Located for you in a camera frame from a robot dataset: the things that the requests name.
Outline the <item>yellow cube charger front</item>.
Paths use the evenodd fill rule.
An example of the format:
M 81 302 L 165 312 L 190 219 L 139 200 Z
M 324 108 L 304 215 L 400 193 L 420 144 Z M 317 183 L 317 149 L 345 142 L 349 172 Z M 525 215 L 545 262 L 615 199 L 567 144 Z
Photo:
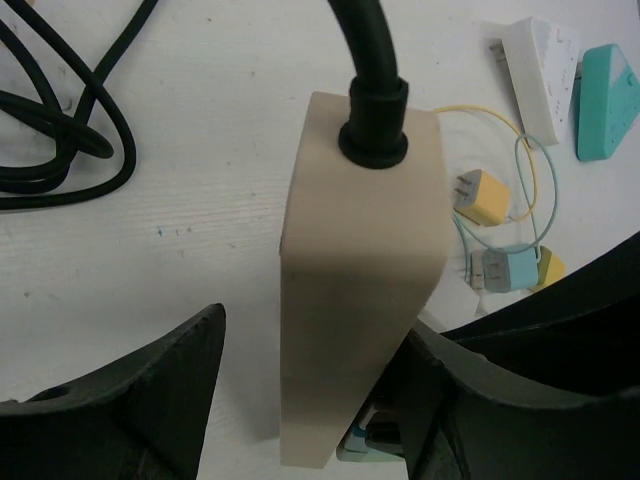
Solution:
M 538 292 L 562 280 L 566 275 L 565 263 L 550 249 L 541 246 L 540 259 L 537 264 L 538 281 L 529 290 Z

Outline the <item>white charger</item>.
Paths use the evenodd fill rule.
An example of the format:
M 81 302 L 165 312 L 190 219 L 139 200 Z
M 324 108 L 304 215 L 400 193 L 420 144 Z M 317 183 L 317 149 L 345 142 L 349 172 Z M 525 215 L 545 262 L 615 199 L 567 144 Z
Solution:
M 418 319 L 437 333 L 475 320 L 480 297 L 454 270 L 446 268 Z

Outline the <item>teal power strip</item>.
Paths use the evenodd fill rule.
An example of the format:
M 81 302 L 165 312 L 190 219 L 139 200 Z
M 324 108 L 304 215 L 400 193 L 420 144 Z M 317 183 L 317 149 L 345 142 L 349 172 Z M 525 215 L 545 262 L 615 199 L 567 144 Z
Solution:
M 611 158 L 639 115 L 639 78 L 619 45 L 606 44 L 584 53 L 574 101 L 578 160 Z

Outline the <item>beige power strip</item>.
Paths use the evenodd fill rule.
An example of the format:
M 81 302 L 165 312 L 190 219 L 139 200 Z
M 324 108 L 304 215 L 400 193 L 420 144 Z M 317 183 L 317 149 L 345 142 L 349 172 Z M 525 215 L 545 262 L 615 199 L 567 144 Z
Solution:
M 405 159 L 346 159 L 345 96 L 314 93 L 280 243 L 280 460 L 323 468 L 435 289 L 452 239 L 439 120 L 409 110 Z

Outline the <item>light blue usb charger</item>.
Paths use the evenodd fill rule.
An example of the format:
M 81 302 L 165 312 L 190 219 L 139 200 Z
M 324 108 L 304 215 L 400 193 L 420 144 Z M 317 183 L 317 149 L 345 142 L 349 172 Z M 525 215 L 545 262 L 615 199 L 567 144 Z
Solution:
M 490 293 L 510 293 L 534 287 L 539 280 L 534 248 L 515 253 L 520 245 L 507 251 L 476 250 L 471 254 L 470 285 Z

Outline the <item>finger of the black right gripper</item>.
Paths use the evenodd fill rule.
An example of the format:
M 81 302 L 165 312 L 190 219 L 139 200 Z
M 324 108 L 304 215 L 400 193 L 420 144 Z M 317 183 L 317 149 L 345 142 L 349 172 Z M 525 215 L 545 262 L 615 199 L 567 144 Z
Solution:
M 639 384 L 639 237 L 446 338 L 517 375 L 605 396 Z

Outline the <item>yellow cube charger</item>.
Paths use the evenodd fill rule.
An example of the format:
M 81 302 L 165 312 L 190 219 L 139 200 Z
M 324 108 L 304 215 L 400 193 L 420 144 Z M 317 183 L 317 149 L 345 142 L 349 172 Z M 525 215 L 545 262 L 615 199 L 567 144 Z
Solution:
M 565 263 L 550 249 L 541 246 L 540 259 L 537 264 L 538 281 L 529 290 L 538 292 L 562 280 L 566 275 Z
M 457 177 L 454 189 L 454 210 L 464 218 L 483 227 L 504 223 L 510 202 L 510 189 L 482 169 Z

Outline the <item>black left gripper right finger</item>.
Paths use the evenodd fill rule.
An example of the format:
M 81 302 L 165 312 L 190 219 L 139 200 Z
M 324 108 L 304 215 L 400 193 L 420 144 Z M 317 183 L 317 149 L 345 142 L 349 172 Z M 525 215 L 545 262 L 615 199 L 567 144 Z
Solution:
M 417 322 L 393 396 L 411 479 L 636 479 L 639 391 L 604 397 L 505 370 Z

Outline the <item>white triangular power strip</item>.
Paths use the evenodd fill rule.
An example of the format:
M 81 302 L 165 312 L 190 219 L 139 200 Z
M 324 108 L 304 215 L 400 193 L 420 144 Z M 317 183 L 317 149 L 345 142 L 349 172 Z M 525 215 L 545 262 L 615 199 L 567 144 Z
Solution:
M 525 133 L 562 143 L 580 60 L 578 31 L 539 17 L 497 27 Z

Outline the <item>teal cube charger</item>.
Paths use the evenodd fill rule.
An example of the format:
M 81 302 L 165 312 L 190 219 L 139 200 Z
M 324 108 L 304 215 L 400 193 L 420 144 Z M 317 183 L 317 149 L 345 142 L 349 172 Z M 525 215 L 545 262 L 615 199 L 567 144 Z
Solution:
M 389 407 L 371 404 L 363 407 L 336 447 L 338 460 L 352 463 L 398 462 L 402 451 L 385 451 L 380 447 L 370 447 L 366 443 L 367 429 L 382 424 L 396 426 L 395 414 Z

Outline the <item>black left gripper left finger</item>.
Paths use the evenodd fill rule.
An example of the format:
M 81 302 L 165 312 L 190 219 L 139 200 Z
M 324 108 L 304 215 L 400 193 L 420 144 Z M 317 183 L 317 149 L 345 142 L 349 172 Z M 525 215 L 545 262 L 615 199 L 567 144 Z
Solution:
M 2 402 L 2 478 L 196 478 L 225 329 L 213 304 L 89 374 Z

